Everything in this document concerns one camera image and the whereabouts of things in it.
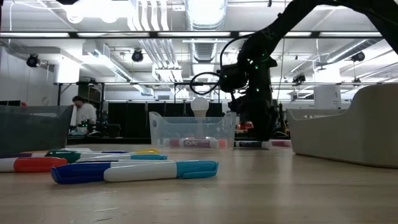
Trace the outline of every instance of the white shirt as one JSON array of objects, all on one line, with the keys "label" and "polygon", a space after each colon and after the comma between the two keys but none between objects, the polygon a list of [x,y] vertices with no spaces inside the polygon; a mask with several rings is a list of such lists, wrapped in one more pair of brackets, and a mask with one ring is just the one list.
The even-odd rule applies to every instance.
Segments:
[{"label": "white shirt", "polygon": [[90,121],[96,121],[97,115],[95,108],[89,103],[83,104],[81,108],[77,109],[76,112],[76,124],[81,124],[82,121],[89,119]]}]

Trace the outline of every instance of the man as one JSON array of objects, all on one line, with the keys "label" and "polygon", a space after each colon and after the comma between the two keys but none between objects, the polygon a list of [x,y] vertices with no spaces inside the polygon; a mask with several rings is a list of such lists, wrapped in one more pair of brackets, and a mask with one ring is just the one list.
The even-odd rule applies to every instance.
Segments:
[{"label": "man", "polygon": [[90,124],[96,124],[97,115],[93,105],[85,103],[85,100],[80,96],[75,96],[72,99],[73,104],[77,107],[76,125],[81,124],[82,121],[90,120]]}]

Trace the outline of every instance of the security camera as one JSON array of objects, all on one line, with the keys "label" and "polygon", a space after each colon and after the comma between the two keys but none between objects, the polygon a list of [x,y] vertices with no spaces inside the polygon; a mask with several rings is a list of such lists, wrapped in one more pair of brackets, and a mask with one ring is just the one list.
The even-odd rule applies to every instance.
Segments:
[{"label": "security camera", "polygon": [[143,59],[144,59],[144,56],[142,55],[142,50],[134,49],[134,53],[131,56],[131,60],[133,62],[141,62]]},{"label": "security camera", "polygon": [[39,55],[31,54],[30,57],[26,60],[27,66],[30,68],[37,68],[40,66]]},{"label": "security camera", "polygon": [[360,53],[352,56],[351,60],[353,62],[362,62],[363,60],[365,60],[365,54],[363,52],[360,52]]}]

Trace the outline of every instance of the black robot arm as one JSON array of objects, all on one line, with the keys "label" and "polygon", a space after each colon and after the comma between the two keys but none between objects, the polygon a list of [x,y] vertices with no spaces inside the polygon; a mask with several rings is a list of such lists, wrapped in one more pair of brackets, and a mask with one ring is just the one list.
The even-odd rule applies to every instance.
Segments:
[{"label": "black robot arm", "polygon": [[293,0],[272,24],[248,38],[238,61],[270,56],[279,41],[319,5],[345,6],[364,14],[398,53],[398,5],[394,0]]},{"label": "black robot arm", "polygon": [[366,15],[398,53],[398,5],[394,0],[291,1],[272,24],[247,36],[249,38],[238,54],[237,64],[221,65],[219,80],[221,90],[233,94],[236,89],[243,88],[249,82],[245,95],[238,99],[232,95],[233,100],[229,103],[229,107],[231,111],[249,115],[254,126],[253,137],[259,140],[269,140],[277,116],[275,105],[272,104],[269,71],[271,67],[276,67],[277,63],[271,58],[271,53],[291,29],[315,7],[323,4],[346,6]]}]

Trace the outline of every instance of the white plastic bin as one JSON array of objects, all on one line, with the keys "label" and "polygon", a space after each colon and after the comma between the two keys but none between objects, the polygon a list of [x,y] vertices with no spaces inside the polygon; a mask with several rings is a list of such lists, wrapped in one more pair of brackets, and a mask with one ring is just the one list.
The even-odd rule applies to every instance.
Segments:
[{"label": "white plastic bin", "polygon": [[149,113],[150,140],[154,146],[232,149],[236,113],[222,118],[162,117]]}]

